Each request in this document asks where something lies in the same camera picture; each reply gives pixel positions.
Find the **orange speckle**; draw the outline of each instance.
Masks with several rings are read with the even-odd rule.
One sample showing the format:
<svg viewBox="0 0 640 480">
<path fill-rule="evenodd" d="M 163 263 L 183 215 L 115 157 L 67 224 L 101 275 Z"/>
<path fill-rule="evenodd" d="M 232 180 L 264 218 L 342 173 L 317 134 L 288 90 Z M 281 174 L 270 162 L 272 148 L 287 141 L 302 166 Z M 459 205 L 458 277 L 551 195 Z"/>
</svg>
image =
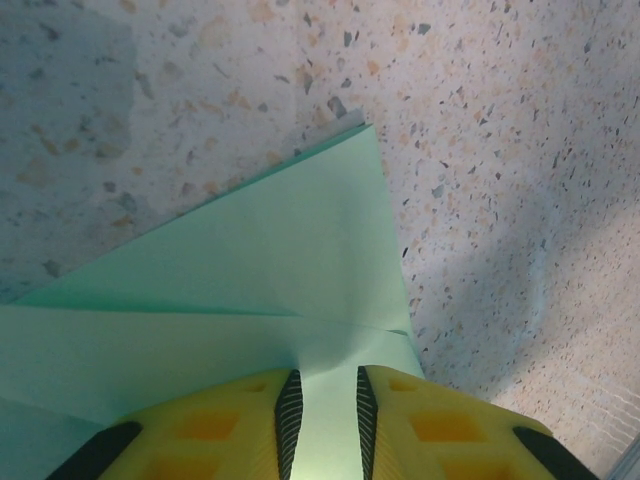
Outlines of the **orange speckle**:
<svg viewBox="0 0 640 480">
<path fill-rule="evenodd" d="M 230 38 L 231 28 L 222 15 L 204 24 L 198 35 L 198 43 L 203 47 L 220 48 Z"/>
<path fill-rule="evenodd" d="M 111 222 L 113 227 L 126 227 L 127 225 L 131 225 L 133 223 L 133 218 L 131 215 L 127 214 L 122 218 L 119 218 L 115 222 Z"/>
<path fill-rule="evenodd" d="M 224 111 L 218 107 L 217 105 L 213 105 L 211 103 L 206 102 L 205 100 L 200 100 L 198 105 L 202 107 L 202 109 L 207 113 L 215 113 L 220 115 L 220 119 L 224 119 Z"/>
<path fill-rule="evenodd" d="M 31 185 L 36 188 L 44 188 L 52 182 L 47 165 L 41 158 L 34 158 L 29 162 L 24 172 L 16 175 L 16 181 Z"/>
<path fill-rule="evenodd" d="M 136 13 L 138 11 L 138 7 L 131 0 L 120 0 L 118 2 L 120 7 L 127 13 Z"/>
<path fill-rule="evenodd" d="M 369 60 L 367 62 L 367 68 L 369 68 L 369 74 L 371 74 L 371 75 L 375 75 L 376 73 L 378 73 L 380 71 L 380 65 L 378 65 L 373 60 Z"/>
</svg>

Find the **yellow object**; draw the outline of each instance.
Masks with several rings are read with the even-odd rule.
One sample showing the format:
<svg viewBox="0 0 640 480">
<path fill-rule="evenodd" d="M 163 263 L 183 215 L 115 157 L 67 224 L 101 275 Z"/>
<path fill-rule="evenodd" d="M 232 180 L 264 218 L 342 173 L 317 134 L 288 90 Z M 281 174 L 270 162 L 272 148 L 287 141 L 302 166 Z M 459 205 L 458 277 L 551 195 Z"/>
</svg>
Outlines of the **yellow object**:
<svg viewBox="0 0 640 480">
<path fill-rule="evenodd" d="M 362 370 L 377 403 L 373 480 L 554 480 L 513 433 L 528 427 L 551 435 L 541 423 L 391 368 Z M 366 390 L 359 382 L 363 417 Z"/>
<path fill-rule="evenodd" d="M 291 373 L 245 377 L 121 419 L 143 429 L 100 480 L 279 480 L 275 410 Z"/>
</svg>

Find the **green paper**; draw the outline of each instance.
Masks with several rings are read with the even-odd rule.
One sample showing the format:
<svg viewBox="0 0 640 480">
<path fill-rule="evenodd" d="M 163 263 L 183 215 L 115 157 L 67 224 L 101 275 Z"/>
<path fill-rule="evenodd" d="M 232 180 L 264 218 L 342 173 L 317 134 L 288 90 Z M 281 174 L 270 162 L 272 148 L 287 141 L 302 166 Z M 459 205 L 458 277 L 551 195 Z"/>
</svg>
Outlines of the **green paper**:
<svg viewBox="0 0 640 480">
<path fill-rule="evenodd" d="M 300 315 L 409 332 L 374 128 L 308 155 L 17 303 Z"/>
<path fill-rule="evenodd" d="M 298 368 L 304 413 L 292 480 L 362 476 L 358 366 L 422 377 L 407 336 L 307 318 L 3 307 L 0 335 L 0 397 L 99 424 L 245 375 Z"/>
</svg>

